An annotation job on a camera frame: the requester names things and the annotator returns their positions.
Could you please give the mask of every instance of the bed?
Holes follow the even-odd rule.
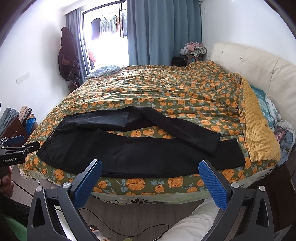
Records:
[[[296,66],[266,52],[230,43],[216,43],[210,59],[186,68],[129,66],[112,75],[91,78],[55,107],[28,141],[39,141],[42,145],[65,115],[129,105],[151,106],[166,116],[184,118],[219,132],[221,140],[237,139],[245,166],[220,172],[229,182],[237,181],[248,187],[270,173],[279,160],[276,139],[262,119],[248,82],[268,93],[283,119],[295,126],[296,110],[286,103],[295,96],[292,80]],[[287,86],[290,93],[279,97],[276,90],[284,93]],[[174,138],[158,126],[109,132],[131,137]],[[58,185],[75,178],[71,173],[50,167],[36,153],[28,155],[19,169],[25,178],[45,178]],[[114,204],[177,204],[210,196],[200,176],[194,173],[167,179],[100,178],[92,195]]]

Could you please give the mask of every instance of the human hand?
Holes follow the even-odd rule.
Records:
[[[11,182],[12,180],[11,175],[12,175],[12,167],[9,166],[8,174],[0,180],[0,193],[3,193],[7,197],[11,197],[13,194],[14,184]]]

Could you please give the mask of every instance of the orange fruit pattern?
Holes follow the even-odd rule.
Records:
[[[241,80],[239,74],[226,74],[211,61],[195,62],[185,68],[162,65],[124,67],[118,73],[90,79],[68,95],[40,123],[28,141],[39,141],[42,145],[65,115],[120,109],[129,105],[151,106],[168,117],[182,118],[219,132],[221,140],[237,139],[246,160],[245,166],[219,172],[229,182],[243,180],[256,172],[274,167],[276,163],[269,160],[250,162],[243,133],[244,97]],[[109,132],[128,137],[174,138],[158,126],[124,133],[113,130]],[[76,177],[50,167],[36,153],[28,155],[19,168],[24,169],[24,172],[40,172],[61,184],[72,182]],[[200,176],[192,173],[167,179],[100,178],[93,191],[134,196],[191,193],[205,188]]]

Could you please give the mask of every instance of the white leather headboard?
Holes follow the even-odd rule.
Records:
[[[283,120],[296,128],[296,66],[270,53],[233,43],[215,43],[210,60],[262,89]]]

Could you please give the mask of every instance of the black cable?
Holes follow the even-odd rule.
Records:
[[[31,193],[29,193],[27,190],[25,190],[24,188],[22,188],[20,185],[18,185],[13,179],[12,179],[12,181],[19,187],[19,188],[21,188],[23,191],[25,191],[26,193],[28,193],[30,196],[32,196],[33,197],[33,195],[31,194]],[[91,210],[89,210],[89,209],[87,209],[87,208],[80,208],[80,209],[78,209],[78,211],[80,211],[80,210],[82,210],[82,209],[85,209],[85,210],[88,210],[88,211],[90,211],[93,215],[95,215],[94,214],[94,212],[92,212]],[[157,239],[154,239],[153,241],[157,241],[157,240],[159,240],[169,229],[170,229],[170,226],[168,225],[168,224],[157,224],[157,225],[154,225],[154,226],[150,226],[150,227],[148,227],[148,228],[145,228],[141,233],[139,233],[139,234],[137,234],[137,235],[123,235],[123,234],[120,234],[120,233],[118,233],[118,232],[116,232],[116,231],[114,231],[113,229],[111,229],[111,228],[109,228],[108,226],[107,226],[107,224],[105,224],[97,215],[95,215],[96,217],[97,217],[97,219],[99,219],[108,229],[110,229],[112,232],[114,232],[114,233],[116,233],[116,234],[118,234],[118,235],[121,235],[121,236],[125,236],[125,237],[137,237],[137,236],[139,236],[139,235],[141,235],[142,233],[144,233],[147,229],[149,229],[149,228],[154,228],[154,227],[157,227],[157,226],[160,226],[160,225],[164,225],[164,226],[167,226],[168,227],[168,229],[166,230],[166,231],[164,231]]]
[[[33,196],[31,193],[29,193],[27,190],[25,190],[24,188],[22,188],[20,185],[18,185],[13,179],[12,181],[14,182],[15,185],[17,185],[19,188],[21,188],[23,191],[25,191],[27,194],[29,194],[30,196]]]
[[[93,215],[95,215],[91,210],[89,210],[89,209],[87,209],[87,208],[80,208],[80,209],[78,209],[78,211],[80,211],[80,210],[82,210],[82,209],[85,209],[85,210],[88,210],[88,211],[90,211]],[[147,229],[149,229],[149,228],[154,228],[154,227],[157,227],[157,226],[160,226],[160,225],[164,225],[164,226],[167,226],[168,227],[168,229],[166,230],[166,231],[168,231],[169,229],[170,229],[170,226],[168,225],[168,224],[157,224],[157,225],[154,225],[154,226],[151,226],[151,227],[148,227],[148,228],[146,228],[146,229],[144,229],[141,233],[139,233],[139,234],[137,234],[137,235],[123,235],[123,234],[120,234],[120,233],[118,233],[118,232],[116,232],[116,231],[114,231],[113,229],[111,229],[111,228],[109,228],[108,226],[107,226],[107,224],[105,224],[97,215],[95,215],[96,217],[97,217],[97,219],[99,219],[108,229],[110,229],[112,232],[114,232],[114,233],[116,233],[116,234],[118,234],[118,235],[121,235],[121,236],[125,236],[125,237],[137,237],[137,236],[139,236],[139,235],[141,235],[142,233],[144,233]],[[155,240],[153,240],[153,241],[157,241],[157,240],[159,240],[163,235],[164,235],[164,233],[166,232],[166,231],[164,231],[157,239],[155,239]]]

